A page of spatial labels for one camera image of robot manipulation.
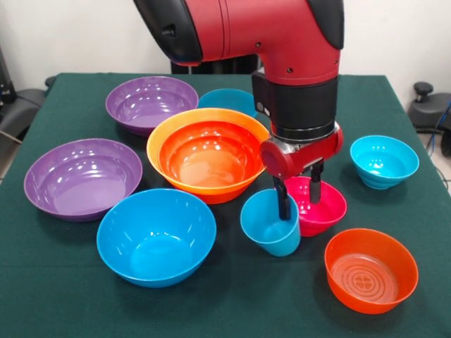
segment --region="blue bowl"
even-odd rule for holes
[[[198,108],[224,108],[239,111],[255,118],[254,96],[239,89],[216,89],[199,100]]]
[[[176,189],[151,189],[129,196],[105,215],[97,250],[125,280],[169,287],[198,269],[215,238],[216,221],[203,201]]]
[[[398,139],[370,135],[350,149],[357,174],[373,189],[389,189],[412,176],[419,167],[415,151]]]
[[[277,191],[267,189],[251,196],[241,210],[242,231],[273,256],[284,257],[296,251],[301,242],[299,209],[290,200],[289,220],[279,218]]]

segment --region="plastic bowl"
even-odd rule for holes
[[[370,135],[350,149],[357,174],[373,189],[389,189],[412,176],[419,167],[415,151],[398,139]]]
[[[216,89],[203,95],[198,108],[224,108],[239,111],[255,118],[254,96],[239,89]]]
[[[324,260],[334,295],[360,313],[388,312],[412,295],[418,284],[418,268],[410,252],[376,230],[351,229],[335,235]]]
[[[301,242],[299,211],[290,200],[290,219],[279,218],[275,189],[267,189],[251,196],[241,210],[242,231],[258,246],[273,256],[284,257],[295,252]]]
[[[285,181],[285,185],[299,209],[303,237],[321,234],[345,217],[346,199],[332,185],[321,181],[321,199],[317,204],[310,203],[310,177],[291,177]]]
[[[113,89],[106,111],[126,130],[148,137],[162,121],[197,107],[199,96],[188,83],[166,76],[139,77]]]
[[[268,130],[243,113],[194,109],[155,128],[147,157],[174,187],[220,204],[239,196],[264,172],[259,145],[268,138]]]
[[[38,209],[73,222],[100,219],[134,192],[142,164],[129,147],[109,139],[81,139],[47,152],[30,167],[25,195]]]
[[[116,274],[141,287],[169,287],[192,275],[212,249],[216,221],[197,197],[176,189],[133,194],[100,223],[97,249]]]

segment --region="dark green cloth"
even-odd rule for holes
[[[38,211],[25,198],[23,179],[33,162],[55,146],[105,137],[140,155],[144,178],[139,189],[167,187],[147,161],[146,140],[123,131],[105,110],[106,95],[137,76],[56,78],[0,186],[0,337],[451,337],[450,196],[380,76],[340,78],[338,122],[345,144],[326,163],[323,178],[347,199],[341,223],[303,238],[287,258],[269,256],[244,236],[239,221],[246,199],[271,187],[264,173],[239,199],[212,207],[217,240],[192,277],[168,289],[144,289],[117,277],[97,253],[99,222],[67,223]],[[178,77],[199,95],[220,87],[251,91],[245,75]],[[408,143],[419,155],[418,172],[388,191],[365,187],[349,149],[366,134]],[[418,263],[417,290],[385,315],[355,313],[328,287],[325,246],[334,234],[352,227],[394,236]]]

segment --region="orange bowl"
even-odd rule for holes
[[[396,239],[376,230],[351,229],[335,235],[324,261],[334,295],[360,313],[388,312],[418,284],[414,257]]]
[[[193,109],[154,129],[147,157],[174,187],[220,204],[238,197],[264,172],[259,147],[268,138],[268,130],[246,114]]]

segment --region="black knob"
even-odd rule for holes
[[[427,82],[417,82],[416,84],[414,84],[414,89],[415,89],[416,95],[418,95],[416,100],[418,102],[421,102],[430,93],[432,93],[432,91],[434,90],[434,87],[430,83],[427,83]]]

